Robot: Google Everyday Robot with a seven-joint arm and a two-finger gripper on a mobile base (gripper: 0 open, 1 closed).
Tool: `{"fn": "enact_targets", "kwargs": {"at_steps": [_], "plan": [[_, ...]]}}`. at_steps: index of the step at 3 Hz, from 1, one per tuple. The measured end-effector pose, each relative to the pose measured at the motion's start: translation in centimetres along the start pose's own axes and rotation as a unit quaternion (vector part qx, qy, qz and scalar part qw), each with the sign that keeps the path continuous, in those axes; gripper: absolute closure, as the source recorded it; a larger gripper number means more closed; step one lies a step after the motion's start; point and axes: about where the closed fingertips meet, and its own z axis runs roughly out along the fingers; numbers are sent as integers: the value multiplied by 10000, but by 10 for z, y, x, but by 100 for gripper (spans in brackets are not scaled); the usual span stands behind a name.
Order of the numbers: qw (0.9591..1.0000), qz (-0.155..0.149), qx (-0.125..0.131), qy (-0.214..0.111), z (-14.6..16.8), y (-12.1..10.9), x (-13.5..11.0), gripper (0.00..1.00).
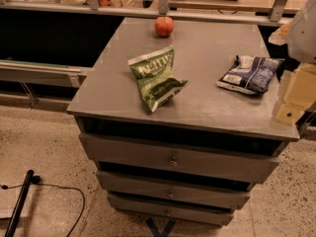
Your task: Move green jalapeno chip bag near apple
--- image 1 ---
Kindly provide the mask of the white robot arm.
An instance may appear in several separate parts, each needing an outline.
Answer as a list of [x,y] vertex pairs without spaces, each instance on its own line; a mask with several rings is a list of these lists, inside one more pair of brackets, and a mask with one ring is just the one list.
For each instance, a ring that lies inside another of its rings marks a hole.
[[288,55],[299,62],[293,72],[286,72],[285,87],[276,119],[295,124],[316,102],[316,0],[307,0],[294,18],[269,37],[269,43],[287,44]]

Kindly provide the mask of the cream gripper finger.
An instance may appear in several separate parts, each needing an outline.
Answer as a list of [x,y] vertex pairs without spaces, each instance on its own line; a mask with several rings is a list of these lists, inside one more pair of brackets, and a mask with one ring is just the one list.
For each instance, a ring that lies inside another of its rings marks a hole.
[[316,65],[301,63],[293,72],[285,70],[280,80],[276,119],[295,124],[316,102]]
[[287,44],[288,36],[291,28],[291,22],[288,22],[277,30],[275,30],[268,38],[269,43],[275,45],[284,45]]

